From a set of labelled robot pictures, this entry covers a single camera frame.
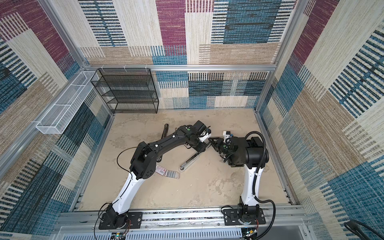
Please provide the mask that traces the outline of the red staples box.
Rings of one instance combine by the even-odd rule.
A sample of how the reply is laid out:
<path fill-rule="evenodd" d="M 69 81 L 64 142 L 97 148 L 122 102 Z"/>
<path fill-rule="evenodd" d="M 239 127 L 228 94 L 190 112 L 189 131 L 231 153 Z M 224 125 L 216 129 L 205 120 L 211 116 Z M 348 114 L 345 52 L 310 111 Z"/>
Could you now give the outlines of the red staples box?
<path fill-rule="evenodd" d="M 161 176 L 165 176 L 167 173 L 167 169 L 161 167 L 160 165 L 156 165 L 156 173 L 158 173 Z"/>

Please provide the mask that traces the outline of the white staples tray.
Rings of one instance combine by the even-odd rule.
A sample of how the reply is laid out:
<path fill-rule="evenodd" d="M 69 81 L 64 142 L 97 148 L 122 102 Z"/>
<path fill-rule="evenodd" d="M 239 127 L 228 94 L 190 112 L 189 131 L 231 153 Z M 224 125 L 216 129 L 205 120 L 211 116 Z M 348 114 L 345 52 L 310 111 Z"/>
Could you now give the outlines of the white staples tray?
<path fill-rule="evenodd" d="M 167 178 L 172 178 L 172 179 L 179 179 L 180 178 L 180 173 L 177 171 L 170 171 L 167 170 L 165 177 Z"/>

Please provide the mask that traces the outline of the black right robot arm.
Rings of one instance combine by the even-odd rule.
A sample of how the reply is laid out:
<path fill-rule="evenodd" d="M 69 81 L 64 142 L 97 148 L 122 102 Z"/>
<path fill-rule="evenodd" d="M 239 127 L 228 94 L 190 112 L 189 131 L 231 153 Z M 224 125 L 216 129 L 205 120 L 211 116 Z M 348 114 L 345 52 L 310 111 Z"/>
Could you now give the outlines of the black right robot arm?
<path fill-rule="evenodd" d="M 245 168 L 245 183 L 240 202 L 237 206 L 237 216 L 242 224 L 256 221 L 260 215 L 259 198 L 261 175 L 269 161 L 269 153 L 262 137 L 209 138 L 214 150 L 232 168 Z"/>

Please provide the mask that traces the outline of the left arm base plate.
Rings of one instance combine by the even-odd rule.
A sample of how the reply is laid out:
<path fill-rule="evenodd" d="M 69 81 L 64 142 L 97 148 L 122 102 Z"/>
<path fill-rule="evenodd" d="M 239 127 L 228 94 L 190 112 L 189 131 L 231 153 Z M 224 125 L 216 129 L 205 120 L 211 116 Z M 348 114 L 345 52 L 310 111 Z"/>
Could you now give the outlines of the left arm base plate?
<path fill-rule="evenodd" d="M 139 229 L 142 224 L 142 212 L 128 212 L 122 215 L 104 213 L 99 223 L 99 230 Z"/>

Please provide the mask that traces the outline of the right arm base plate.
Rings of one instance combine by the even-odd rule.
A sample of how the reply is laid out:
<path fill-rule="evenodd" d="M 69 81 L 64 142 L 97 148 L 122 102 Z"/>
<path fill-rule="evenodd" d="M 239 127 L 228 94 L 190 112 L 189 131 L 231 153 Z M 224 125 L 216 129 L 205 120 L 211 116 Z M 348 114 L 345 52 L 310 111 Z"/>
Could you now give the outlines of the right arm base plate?
<path fill-rule="evenodd" d="M 224 222 L 226 226 L 236 226 L 236 225 L 265 225 L 266 219 L 263 209 L 256 208 L 251 213 L 242 213 L 237 209 L 223 208 L 221 209 L 222 214 L 224 215 Z"/>

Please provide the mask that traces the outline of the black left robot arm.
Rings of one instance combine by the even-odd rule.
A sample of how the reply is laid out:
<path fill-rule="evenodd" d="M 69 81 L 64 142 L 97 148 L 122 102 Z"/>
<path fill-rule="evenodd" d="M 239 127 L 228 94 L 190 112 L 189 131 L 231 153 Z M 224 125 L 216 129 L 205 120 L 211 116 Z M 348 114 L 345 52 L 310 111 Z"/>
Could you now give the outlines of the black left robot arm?
<path fill-rule="evenodd" d="M 129 225 L 139 228 L 141 224 L 135 223 L 133 219 L 140 216 L 134 213 L 133 217 L 129 217 L 128 212 L 141 185 L 155 173 L 157 159 L 181 145 L 188 145 L 197 152 L 203 152 L 203 145 L 210 136 L 209 127 L 197 121 L 194 125 L 180 126 L 172 134 L 158 141 L 139 143 L 131 159 L 129 176 L 116 199 L 108 204 L 105 213 L 101 215 L 99 230 L 123 229 Z"/>

